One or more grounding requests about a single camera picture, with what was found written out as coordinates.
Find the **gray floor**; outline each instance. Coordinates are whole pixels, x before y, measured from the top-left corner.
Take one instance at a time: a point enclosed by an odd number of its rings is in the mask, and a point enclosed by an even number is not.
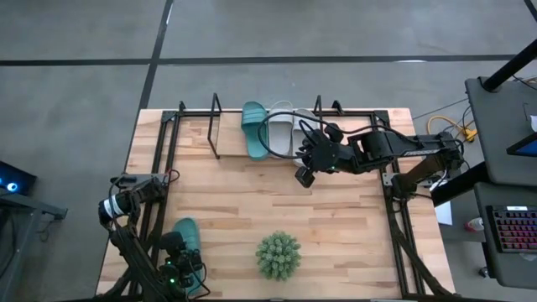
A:
[[[163,7],[164,0],[0,0],[0,60],[149,58]],[[513,54],[535,27],[522,0],[178,0],[161,57]],[[228,108],[282,99],[311,107],[321,94],[326,105],[409,107],[417,117],[465,98],[466,78],[503,63],[160,66],[149,107],[208,107],[212,92]],[[36,238],[20,300],[93,294],[107,239],[96,204],[123,170],[147,69],[0,67],[0,159],[38,175],[36,195],[70,209],[47,243]],[[519,75],[537,75],[537,64]],[[466,107],[438,113],[459,120]],[[432,115],[414,121],[418,133]],[[478,144],[467,144],[470,164],[482,160]],[[478,277],[479,243],[446,241],[446,251],[460,294],[516,301],[535,294]]]

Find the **teal slipper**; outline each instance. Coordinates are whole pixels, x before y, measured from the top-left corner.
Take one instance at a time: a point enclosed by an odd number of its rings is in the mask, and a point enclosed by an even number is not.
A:
[[[269,155],[269,151],[259,142],[258,127],[261,121],[267,117],[267,110],[258,102],[247,102],[242,106],[241,128],[246,135],[248,155],[252,160],[263,160]],[[269,131],[265,123],[261,128],[261,139],[269,145]]]
[[[186,217],[177,221],[172,231],[179,232],[181,234],[181,236],[183,237],[183,241],[186,244],[186,248],[190,250],[201,250],[200,231],[194,219]],[[203,278],[203,275],[201,273],[202,270],[195,272],[199,279]],[[188,287],[186,289],[186,292],[189,294],[196,294],[201,289],[201,286],[196,278],[192,278],[194,279],[194,284]]]

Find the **blue light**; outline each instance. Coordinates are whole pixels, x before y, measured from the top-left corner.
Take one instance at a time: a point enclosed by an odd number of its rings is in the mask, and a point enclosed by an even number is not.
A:
[[[9,184],[8,184],[8,191],[10,191],[10,192],[14,192],[14,191],[16,191],[17,189],[18,189],[18,185],[17,185],[17,184],[15,184],[15,183],[9,183]]]

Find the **wooden tabletop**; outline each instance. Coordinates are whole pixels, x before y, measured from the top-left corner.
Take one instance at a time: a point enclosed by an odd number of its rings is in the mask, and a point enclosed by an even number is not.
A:
[[[414,134],[409,109],[386,110],[394,129]],[[140,112],[128,173],[150,172],[161,112]],[[364,117],[326,120],[345,129],[369,124]],[[206,285],[212,291],[209,297],[400,298],[379,172],[317,174],[315,183],[305,189],[295,180],[296,167],[290,161],[253,162],[244,156],[240,113],[223,113],[216,121],[213,141],[222,154],[219,160],[206,139],[208,117],[181,118],[174,161],[181,176],[170,186],[164,220],[165,232],[182,217],[191,216],[198,222],[201,255],[208,268]],[[168,142],[164,143],[162,167]],[[399,164],[404,172],[419,161],[401,159]],[[413,199],[409,212],[418,254],[441,284],[454,291],[432,203],[426,198]],[[278,230],[297,237],[302,245],[301,266],[287,282],[263,279],[255,257],[263,237]],[[108,243],[97,293],[110,289],[126,267],[117,249]],[[408,259],[405,269],[413,288]]]

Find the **keyboard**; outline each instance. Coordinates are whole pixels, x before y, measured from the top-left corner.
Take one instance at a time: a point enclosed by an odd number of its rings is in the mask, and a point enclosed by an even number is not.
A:
[[[537,206],[489,206],[487,213],[499,252],[537,253]]]

